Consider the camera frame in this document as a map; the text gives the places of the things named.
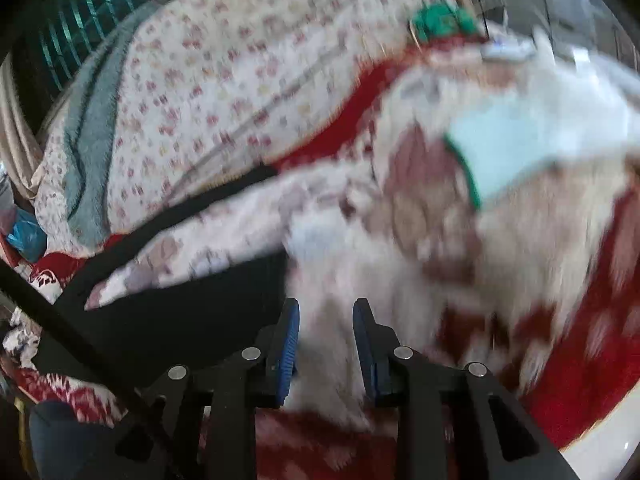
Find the black pants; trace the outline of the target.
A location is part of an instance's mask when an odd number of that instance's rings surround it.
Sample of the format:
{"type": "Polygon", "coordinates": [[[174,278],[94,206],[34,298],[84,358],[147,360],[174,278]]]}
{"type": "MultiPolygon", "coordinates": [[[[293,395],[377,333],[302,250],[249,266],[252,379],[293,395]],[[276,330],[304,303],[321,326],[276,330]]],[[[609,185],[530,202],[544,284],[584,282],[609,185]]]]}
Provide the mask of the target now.
{"type": "Polygon", "coordinates": [[[63,289],[53,310],[137,387],[151,385],[174,365],[196,370],[248,346],[261,328],[277,322],[284,303],[288,256],[281,246],[202,278],[128,292],[96,310],[86,310],[85,303],[99,280],[130,261],[161,229],[192,219],[207,206],[219,205],[276,174],[273,167],[259,165],[239,179],[157,214],[87,260],[63,289]]]}

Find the red floral plush blanket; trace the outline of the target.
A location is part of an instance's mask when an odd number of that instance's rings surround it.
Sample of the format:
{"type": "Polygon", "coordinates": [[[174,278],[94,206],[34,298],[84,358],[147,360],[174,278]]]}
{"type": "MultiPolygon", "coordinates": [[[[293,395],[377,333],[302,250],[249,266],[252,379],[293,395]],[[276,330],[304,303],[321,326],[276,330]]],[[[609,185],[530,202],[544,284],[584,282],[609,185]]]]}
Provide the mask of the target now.
{"type": "Polygon", "coordinates": [[[300,305],[298,376],[258,418],[263,479],[387,479],[394,421],[364,400],[350,307],[435,362],[483,361],[587,478],[639,434],[636,148],[545,166],[471,203],[445,136],[495,96],[608,90],[562,64],[409,53],[369,67],[332,122],[277,174],[163,228],[91,289],[88,311],[283,247],[300,305]]]}

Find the white green-trimmed cloth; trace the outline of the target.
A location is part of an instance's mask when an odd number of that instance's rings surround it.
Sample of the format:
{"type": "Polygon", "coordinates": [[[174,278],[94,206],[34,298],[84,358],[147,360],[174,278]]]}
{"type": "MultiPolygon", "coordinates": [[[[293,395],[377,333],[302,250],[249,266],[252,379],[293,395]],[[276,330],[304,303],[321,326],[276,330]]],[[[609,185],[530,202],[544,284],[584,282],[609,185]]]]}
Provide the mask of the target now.
{"type": "Polygon", "coordinates": [[[480,209],[545,166],[638,148],[639,114],[614,90],[506,93],[454,120],[445,140],[480,209]]]}

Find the white floral quilt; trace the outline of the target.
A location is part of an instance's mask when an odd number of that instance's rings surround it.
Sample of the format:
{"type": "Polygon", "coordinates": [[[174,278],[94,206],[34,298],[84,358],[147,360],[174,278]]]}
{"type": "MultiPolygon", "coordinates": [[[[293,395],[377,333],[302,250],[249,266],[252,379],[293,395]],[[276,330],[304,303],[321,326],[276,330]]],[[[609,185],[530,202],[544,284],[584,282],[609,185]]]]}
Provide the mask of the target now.
{"type": "MultiPolygon", "coordinates": [[[[160,6],[134,34],[122,70],[106,188],[110,236],[137,229],[321,129],[364,66],[410,44],[410,18],[434,1],[171,0],[160,6]]],[[[63,132],[72,84],[47,124],[34,208],[52,252],[85,257],[104,243],[79,244],[65,218],[63,132]]]]}

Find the blue plastic bag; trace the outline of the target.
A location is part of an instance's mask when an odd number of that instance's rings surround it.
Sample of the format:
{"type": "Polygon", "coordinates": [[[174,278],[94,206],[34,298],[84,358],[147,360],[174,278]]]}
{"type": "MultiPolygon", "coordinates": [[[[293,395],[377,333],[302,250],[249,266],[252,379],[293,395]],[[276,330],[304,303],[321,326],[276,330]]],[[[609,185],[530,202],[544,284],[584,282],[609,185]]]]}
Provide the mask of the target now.
{"type": "Polygon", "coordinates": [[[29,263],[36,263],[47,250],[47,234],[40,228],[36,217],[21,208],[16,210],[15,221],[6,240],[29,263]]]}

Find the green cloth bundle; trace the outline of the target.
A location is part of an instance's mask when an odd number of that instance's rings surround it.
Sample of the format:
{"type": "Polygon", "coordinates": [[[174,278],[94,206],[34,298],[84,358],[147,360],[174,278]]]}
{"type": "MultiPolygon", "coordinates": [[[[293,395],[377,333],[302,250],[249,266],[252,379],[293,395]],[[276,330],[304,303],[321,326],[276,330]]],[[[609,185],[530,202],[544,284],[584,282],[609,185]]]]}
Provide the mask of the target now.
{"type": "Polygon", "coordinates": [[[478,33],[476,21],[467,10],[444,0],[424,4],[410,18],[409,30],[419,42],[453,36],[471,37],[478,33]]]}

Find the teal tinted window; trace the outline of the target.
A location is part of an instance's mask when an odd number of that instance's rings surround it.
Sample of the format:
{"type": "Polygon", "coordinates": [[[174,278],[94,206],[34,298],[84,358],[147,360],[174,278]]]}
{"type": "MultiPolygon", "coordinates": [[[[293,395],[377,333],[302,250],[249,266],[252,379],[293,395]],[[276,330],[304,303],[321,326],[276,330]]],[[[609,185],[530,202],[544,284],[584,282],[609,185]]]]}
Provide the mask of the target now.
{"type": "Polygon", "coordinates": [[[102,41],[149,1],[46,0],[25,41],[42,70],[47,94],[57,96],[102,41]]]}

